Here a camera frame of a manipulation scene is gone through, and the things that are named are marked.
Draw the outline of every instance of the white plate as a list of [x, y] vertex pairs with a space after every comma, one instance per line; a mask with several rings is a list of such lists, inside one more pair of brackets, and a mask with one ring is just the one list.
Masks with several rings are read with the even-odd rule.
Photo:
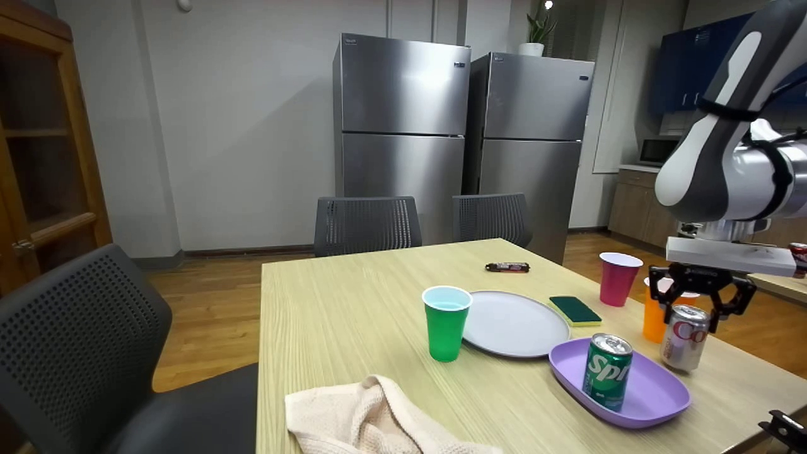
[[570, 328], [547, 305], [515, 292], [472, 292], [461, 339], [510, 357], [543, 357], [570, 340]]

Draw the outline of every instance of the wooden floor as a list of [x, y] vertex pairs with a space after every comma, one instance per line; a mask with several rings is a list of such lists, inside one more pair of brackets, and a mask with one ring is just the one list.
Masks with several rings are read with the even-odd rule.
[[[664, 265], [657, 250], [603, 231], [573, 231], [565, 265], [598, 279], [603, 250]], [[255, 363], [259, 265], [296, 258], [308, 258], [308, 252], [195, 254], [183, 258], [178, 268], [148, 270], [151, 282], [175, 308], [175, 325], [154, 386], [167, 392]], [[642, 299], [640, 282], [634, 284], [634, 297]], [[807, 305], [757, 292], [746, 315], [728, 317], [715, 335], [807, 378]]]

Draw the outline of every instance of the refrigerator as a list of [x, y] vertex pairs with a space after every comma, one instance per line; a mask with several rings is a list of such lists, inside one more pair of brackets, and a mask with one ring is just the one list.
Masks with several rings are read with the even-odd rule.
[[467, 103], [470, 49], [346, 33], [333, 57], [335, 194], [413, 196], [423, 243], [449, 243]]
[[529, 250], [554, 263], [565, 252], [592, 69], [511, 54], [472, 64], [463, 191], [524, 194]]

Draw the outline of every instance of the pink cup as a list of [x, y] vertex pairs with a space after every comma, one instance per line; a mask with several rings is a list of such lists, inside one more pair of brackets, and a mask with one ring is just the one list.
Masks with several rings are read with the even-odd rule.
[[603, 263], [599, 299], [616, 308], [626, 305], [635, 272], [642, 263], [622, 252], [603, 252], [599, 263]]

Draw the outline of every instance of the purple plate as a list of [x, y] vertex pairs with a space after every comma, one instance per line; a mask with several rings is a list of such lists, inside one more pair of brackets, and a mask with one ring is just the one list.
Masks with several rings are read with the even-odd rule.
[[588, 412], [622, 429], [651, 429], [688, 409], [686, 386], [642, 352], [634, 352], [626, 400], [620, 412], [606, 409], [582, 392], [582, 371], [589, 339], [560, 342], [550, 351], [550, 366], [560, 386]]

